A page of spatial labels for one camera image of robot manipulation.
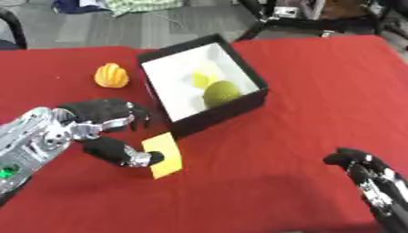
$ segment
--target box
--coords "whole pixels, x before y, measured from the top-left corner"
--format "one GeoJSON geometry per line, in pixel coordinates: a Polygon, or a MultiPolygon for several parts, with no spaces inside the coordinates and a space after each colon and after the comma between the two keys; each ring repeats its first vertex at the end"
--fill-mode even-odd
{"type": "Polygon", "coordinates": [[[166,113],[168,126],[176,138],[185,137],[223,120],[262,106],[268,86],[220,36],[209,35],[159,49],[138,57],[147,76],[147,87],[166,113]],[[216,64],[218,80],[234,83],[242,96],[207,108],[203,89],[192,84],[192,74],[200,64],[216,64]]]}

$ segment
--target floor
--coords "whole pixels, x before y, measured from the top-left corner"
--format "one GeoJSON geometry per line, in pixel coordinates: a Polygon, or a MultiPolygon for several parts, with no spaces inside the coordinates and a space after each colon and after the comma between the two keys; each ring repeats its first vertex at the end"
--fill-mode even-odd
{"type": "MultiPolygon", "coordinates": [[[[53,0],[30,0],[30,4],[9,7],[22,21],[32,48],[77,46],[163,47],[203,35],[222,34],[227,40],[237,38],[254,18],[242,6],[230,0],[190,0],[191,7],[113,18],[109,12],[84,15],[60,15],[50,7],[53,0]]],[[[259,38],[316,36],[319,32],[273,30],[259,38]]],[[[384,33],[384,38],[408,61],[403,48],[408,41],[384,33]]],[[[11,39],[5,24],[0,37],[11,39]]]]}

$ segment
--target yellow sponge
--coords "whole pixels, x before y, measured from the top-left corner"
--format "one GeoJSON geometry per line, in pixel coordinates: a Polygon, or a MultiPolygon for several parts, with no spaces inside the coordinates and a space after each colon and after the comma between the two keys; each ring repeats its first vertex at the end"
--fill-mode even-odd
{"type": "Polygon", "coordinates": [[[193,85],[197,88],[207,88],[219,79],[219,68],[214,62],[205,62],[193,71],[193,85]]]}
{"type": "Polygon", "coordinates": [[[170,133],[144,140],[142,145],[146,152],[158,151],[164,156],[164,161],[150,167],[153,178],[161,178],[183,168],[179,148],[170,133]]]}

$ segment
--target robotic arm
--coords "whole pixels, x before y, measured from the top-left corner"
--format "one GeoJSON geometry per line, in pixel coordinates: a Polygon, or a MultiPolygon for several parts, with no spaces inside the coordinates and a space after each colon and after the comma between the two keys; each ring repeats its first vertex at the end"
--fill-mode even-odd
{"type": "Polygon", "coordinates": [[[408,232],[408,183],[399,173],[378,157],[350,148],[339,148],[324,163],[344,169],[386,232],[408,232]]]}
{"type": "Polygon", "coordinates": [[[115,98],[68,103],[55,109],[34,108],[0,126],[0,206],[42,166],[74,141],[90,155],[120,167],[148,167],[164,159],[159,152],[137,152],[126,143],[100,134],[130,126],[145,127],[150,113],[115,98]]]}

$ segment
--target tennis ball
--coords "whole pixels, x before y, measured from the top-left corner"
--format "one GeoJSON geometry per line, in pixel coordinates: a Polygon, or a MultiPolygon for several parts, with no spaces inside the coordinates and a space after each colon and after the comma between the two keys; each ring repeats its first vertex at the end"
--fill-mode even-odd
{"type": "Polygon", "coordinates": [[[242,96],[238,87],[230,81],[219,81],[210,85],[204,92],[204,103],[207,107],[223,105],[242,96]]]}

